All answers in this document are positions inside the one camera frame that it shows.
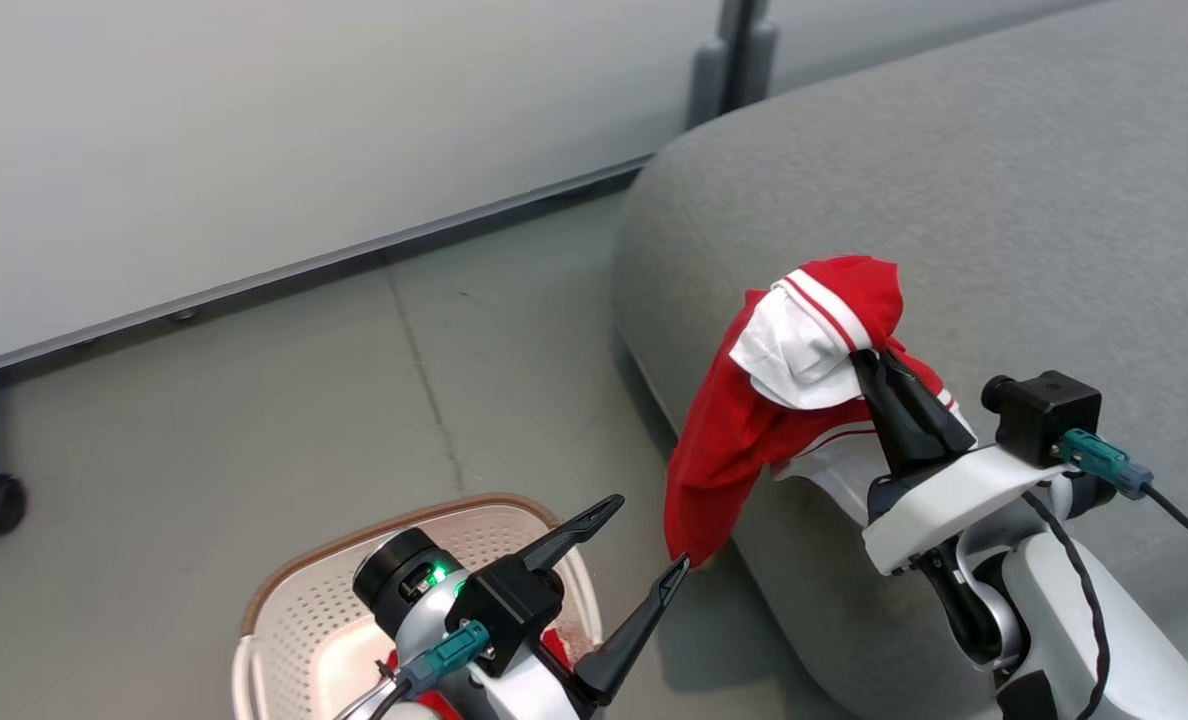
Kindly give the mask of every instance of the black cable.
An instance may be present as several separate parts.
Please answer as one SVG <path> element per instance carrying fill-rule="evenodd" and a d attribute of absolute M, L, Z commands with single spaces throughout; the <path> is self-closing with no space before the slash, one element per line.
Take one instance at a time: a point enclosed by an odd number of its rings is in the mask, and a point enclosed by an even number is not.
<path fill-rule="evenodd" d="M 402 683 L 398 683 L 398 686 L 396 686 L 394 689 L 390 691 L 387 696 L 385 696 L 385 700 L 380 701 L 380 705 L 375 707 L 375 712 L 373 712 L 373 714 L 371 714 L 369 719 L 367 720 L 383 719 L 383 716 L 387 714 L 388 708 L 397 706 L 398 701 L 402 701 L 403 696 L 405 696 L 405 694 L 407 694 L 410 689 L 412 689 L 411 680 L 403 680 Z"/>
<path fill-rule="evenodd" d="M 1092 634 L 1097 638 L 1097 683 L 1092 686 L 1092 697 L 1088 697 L 1087 706 L 1075 716 L 1075 720 L 1087 720 L 1101 705 L 1101 696 L 1105 696 L 1105 684 L 1110 682 L 1110 636 L 1105 633 L 1105 612 L 1101 611 L 1101 601 L 1097 600 L 1097 588 L 1092 587 L 1092 575 L 1088 574 L 1087 566 L 1083 566 L 1082 557 L 1079 557 L 1078 548 L 1074 547 L 1069 533 L 1064 531 L 1064 525 L 1061 525 L 1061 520 L 1057 520 L 1051 510 L 1048 510 L 1042 500 L 1034 497 L 1032 492 L 1025 493 L 1024 498 L 1025 503 L 1034 507 L 1034 512 L 1038 512 L 1038 517 L 1047 523 L 1057 542 L 1064 548 L 1064 556 L 1069 557 L 1070 566 L 1074 566 L 1079 583 L 1083 586 L 1087 606 L 1092 610 Z"/>
<path fill-rule="evenodd" d="M 1158 504 L 1158 507 L 1165 510 L 1168 514 L 1173 516 L 1176 522 L 1184 525 L 1184 529 L 1188 530 L 1188 514 L 1184 514 L 1184 512 L 1180 511 L 1178 507 L 1173 505 L 1170 500 L 1167 500 L 1167 498 L 1163 497 L 1161 492 L 1156 491 L 1151 484 L 1143 484 L 1143 486 L 1140 486 L 1140 492 L 1150 495 L 1154 501 Z"/>

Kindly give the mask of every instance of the floor seam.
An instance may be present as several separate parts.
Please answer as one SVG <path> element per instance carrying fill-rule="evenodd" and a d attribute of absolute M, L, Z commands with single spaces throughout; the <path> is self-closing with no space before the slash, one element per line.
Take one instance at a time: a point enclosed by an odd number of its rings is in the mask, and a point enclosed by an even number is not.
<path fill-rule="evenodd" d="M 430 383 L 429 370 L 425 368 L 425 359 L 421 355 L 421 347 L 416 345 L 416 331 L 412 329 L 411 318 L 407 317 L 407 307 L 403 305 L 403 296 L 398 292 L 398 283 L 394 282 L 393 272 L 383 269 L 385 282 L 388 283 L 390 295 L 394 297 L 394 307 L 398 320 L 403 323 L 403 334 L 407 337 L 407 347 L 411 348 L 412 360 L 416 362 L 416 374 L 421 375 L 421 386 L 425 389 L 425 400 L 429 402 L 430 413 L 434 415 L 434 424 L 440 430 L 443 438 L 443 456 L 451 462 L 451 478 L 456 482 L 456 493 L 465 497 L 465 470 L 461 468 L 461 459 L 456 454 L 456 443 L 451 441 L 451 429 L 443 422 L 443 411 L 438 406 L 438 397 L 434 394 L 434 384 Z"/>

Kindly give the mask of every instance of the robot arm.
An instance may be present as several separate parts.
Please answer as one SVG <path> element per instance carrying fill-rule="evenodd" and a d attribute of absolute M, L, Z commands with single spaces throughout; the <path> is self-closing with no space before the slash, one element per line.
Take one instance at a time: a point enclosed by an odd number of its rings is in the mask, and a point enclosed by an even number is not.
<path fill-rule="evenodd" d="M 1005 716 L 1188 720 L 1187 662 L 1060 525 L 1116 492 L 1139 497 L 1146 478 L 1094 436 L 1100 393 L 1054 372 L 996 378 L 982 400 L 1000 415 L 998 446 L 965 450 L 952 416 L 895 392 L 891 378 L 902 373 L 891 356 L 854 356 L 854 365 L 892 469 L 870 488 L 865 550 L 883 574 L 918 570 L 933 583 L 955 642 L 991 674 Z M 914 438 L 893 440 L 901 436 Z"/>
<path fill-rule="evenodd" d="M 595 716 L 617 697 L 690 568 L 687 556 L 675 561 L 630 619 L 571 669 L 554 657 L 541 642 L 565 593 L 554 566 L 593 538 L 624 503 L 608 497 L 474 573 L 416 528 L 377 548 L 358 567 L 353 590 L 394 638 L 402 667 L 339 720 L 407 716 L 399 708 L 423 716 L 406 701 L 431 689 L 466 720 Z"/>

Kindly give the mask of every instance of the red and white clothing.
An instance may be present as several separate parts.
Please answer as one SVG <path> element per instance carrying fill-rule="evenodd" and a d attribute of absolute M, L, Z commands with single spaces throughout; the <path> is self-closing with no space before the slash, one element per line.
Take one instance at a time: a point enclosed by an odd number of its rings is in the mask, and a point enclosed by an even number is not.
<path fill-rule="evenodd" d="M 941 378 L 892 331 L 904 301 L 896 265 L 839 255 L 748 291 L 727 328 L 666 474 L 670 554 L 708 560 L 731 535 L 764 465 L 810 478 L 860 525 L 887 461 L 868 418 L 853 350 L 891 348 L 963 422 Z"/>

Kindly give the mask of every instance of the white wall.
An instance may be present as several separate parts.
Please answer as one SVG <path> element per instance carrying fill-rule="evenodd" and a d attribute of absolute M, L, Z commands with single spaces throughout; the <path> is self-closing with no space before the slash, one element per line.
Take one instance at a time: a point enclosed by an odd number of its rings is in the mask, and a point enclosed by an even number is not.
<path fill-rule="evenodd" d="M 781 27 L 772 94 L 1091 0 L 767 0 Z"/>
<path fill-rule="evenodd" d="M 0 0 L 0 355 L 657 150 L 719 0 Z"/>

